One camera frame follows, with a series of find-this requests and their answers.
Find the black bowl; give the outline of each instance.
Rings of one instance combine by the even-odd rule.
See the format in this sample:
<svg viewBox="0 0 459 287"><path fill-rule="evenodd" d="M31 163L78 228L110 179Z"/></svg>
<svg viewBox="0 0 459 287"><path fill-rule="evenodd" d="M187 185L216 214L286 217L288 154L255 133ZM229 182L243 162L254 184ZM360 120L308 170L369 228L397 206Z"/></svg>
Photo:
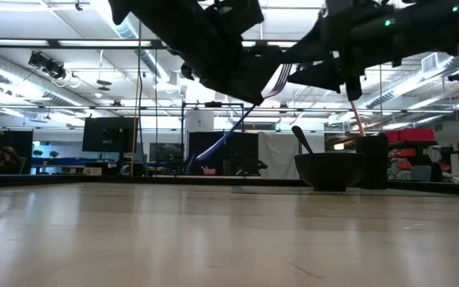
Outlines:
<svg viewBox="0 0 459 287"><path fill-rule="evenodd" d="M295 155L300 177L318 191L345 191L360 180L365 163L361 153Z"/></svg>

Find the table surface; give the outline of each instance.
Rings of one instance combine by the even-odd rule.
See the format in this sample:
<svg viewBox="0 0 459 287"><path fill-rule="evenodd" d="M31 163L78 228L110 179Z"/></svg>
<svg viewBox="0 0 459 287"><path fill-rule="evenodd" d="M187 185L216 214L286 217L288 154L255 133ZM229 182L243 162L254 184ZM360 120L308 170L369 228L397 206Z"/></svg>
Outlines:
<svg viewBox="0 0 459 287"><path fill-rule="evenodd" d="M459 197L118 183L0 189L0 286L122 284L459 286Z"/></svg>

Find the black container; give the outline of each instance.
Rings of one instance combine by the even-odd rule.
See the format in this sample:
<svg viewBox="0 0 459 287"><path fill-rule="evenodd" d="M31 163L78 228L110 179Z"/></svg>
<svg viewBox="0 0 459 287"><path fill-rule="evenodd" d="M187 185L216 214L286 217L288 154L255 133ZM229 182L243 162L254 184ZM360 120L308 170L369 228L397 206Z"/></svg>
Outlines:
<svg viewBox="0 0 459 287"><path fill-rule="evenodd" d="M362 136L355 140L355 151L366 155L360 188L386 189L389 144L386 136Z"/></svg>
<svg viewBox="0 0 459 287"><path fill-rule="evenodd" d="M366 156L359 153L295 155L300 178L318 191L345 191L361 178Z"/></svg>

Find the computer monitor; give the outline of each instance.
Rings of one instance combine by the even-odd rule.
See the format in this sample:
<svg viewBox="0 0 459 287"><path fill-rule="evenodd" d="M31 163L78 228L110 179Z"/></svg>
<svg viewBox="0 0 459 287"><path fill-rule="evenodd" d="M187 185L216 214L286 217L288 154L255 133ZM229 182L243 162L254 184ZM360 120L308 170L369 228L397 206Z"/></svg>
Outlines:
<svg viewBox="0 0 459 287"><path fill-rule="evenodd" d="M83 151L133 152L136 125L133 118L88 118L84 123Z"/></svg>

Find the ceiling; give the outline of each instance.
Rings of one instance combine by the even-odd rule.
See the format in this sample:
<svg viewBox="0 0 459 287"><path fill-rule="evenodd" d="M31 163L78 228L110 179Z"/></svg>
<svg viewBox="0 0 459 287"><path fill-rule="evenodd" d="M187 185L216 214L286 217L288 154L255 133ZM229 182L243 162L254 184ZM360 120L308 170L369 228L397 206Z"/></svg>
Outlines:
<svg viewBox="0 0 459 287"><path fill-rule="evenodd" d="M104 15L92 5L90 1L81 2L83 11L76 10L73 0L0 0L0 38L2 39L120 39L118 34L108 23ZM262 25L253 27L243 37L247 41L269 40L269 41L297 41L301 39L314 25L317 19L319 8L324 1L321 0L260 0L265 22ZM203 2L203 6L210 4L210 1ZM135 18L129 18L131 26L136 29L139 23ZM156 39L156 36L142 26L142 39ZM76 97L76 101L83 100L82 105L108 106L115 100L121 101L125 107L135 105L136 91L138 89L138 64L139 60L131 49L107 49L105 51L95 49L26 49L26 48L0 48L0 58L25 70L30 78L41 77L48 81L48 77L42 71L35 71L28 65L29 57L33 51L42 51L47 57L65 63L65 68L80 79L80 85L69 85L68 81L61 81L57 85L65 85L67 96ZM172 84L161 86L157 91L151 74L146 73L143 80L143 103L142 106L155 105L157 98L158 106L179 107L182 102L182 95L186 93L186 80L176 77L182 59L169 54L164 49L150 49L149 54L156 58L157 63L171 78L176 79ZM356 101L358 108L365 108L376 96L380 96L389 90L391 85L397 86L398 82L408 79L422 68L421 62L430 53L424 53L405 59L401 66L392 68L390 64L381 67L367 69L366 76L362 77L363 97ZM98 88L97 80L112 82L111 90L102 92ZM406 83L402 86L401 94L396 95L393 100L383 103L383 108L407 109L413 105L440 96L444 92L457 90L459 82L441 83L440 77L430 78L422 82L422 85ZM231 99L225 95L215 95L215 100L231 101L241 103L239 100ZM8 101L0 101L0 104L8 104ZM279 95L266 100L262 107L279 107L286 103L290 108L349 108L344 93L337 94L328 92L321 88L309 88L301 85L287 84L284 91ZM437 102L421 105L417 108L454 108L459 104L459 93L449 98L441 98ZM176 116L179 111L162 111L161 116ZM127 116L133 114L131 109L102 112L101 115ZM155 111L143 111L144 115L154 115ZM344 112L307 112L305 118L321 118L329 121L332 118L342 116ZM277 112L254 112L251 116L277 116ZM298 113L288 112L286 115L293 119ZM401 116L386 116L386 121L395 122ZM368 115L367 119L372 122L376 115Z"/></svg>

